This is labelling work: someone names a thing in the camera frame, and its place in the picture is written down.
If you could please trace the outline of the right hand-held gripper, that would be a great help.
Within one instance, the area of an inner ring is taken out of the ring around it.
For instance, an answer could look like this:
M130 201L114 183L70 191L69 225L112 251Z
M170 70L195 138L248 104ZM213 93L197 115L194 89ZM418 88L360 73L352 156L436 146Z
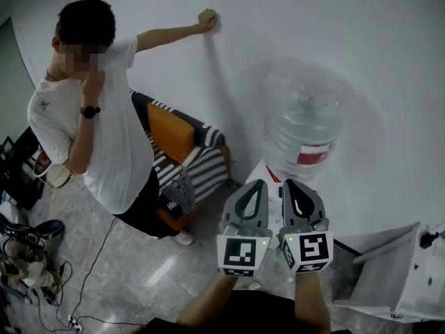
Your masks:
M333 234L321 197L306 184L287 179L282 186L282 216L286 227L278 239L289 269L322 271L333 260ZM310 225L294 227L298 224Z

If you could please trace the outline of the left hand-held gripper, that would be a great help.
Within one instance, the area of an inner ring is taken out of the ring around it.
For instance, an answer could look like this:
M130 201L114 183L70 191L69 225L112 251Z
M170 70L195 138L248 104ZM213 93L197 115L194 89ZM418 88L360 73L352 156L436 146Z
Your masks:
M264 260L272 231L241 226L268 226L268 186L255 180L237 189L226 201L216 237L218 271L226 276L253 277Z

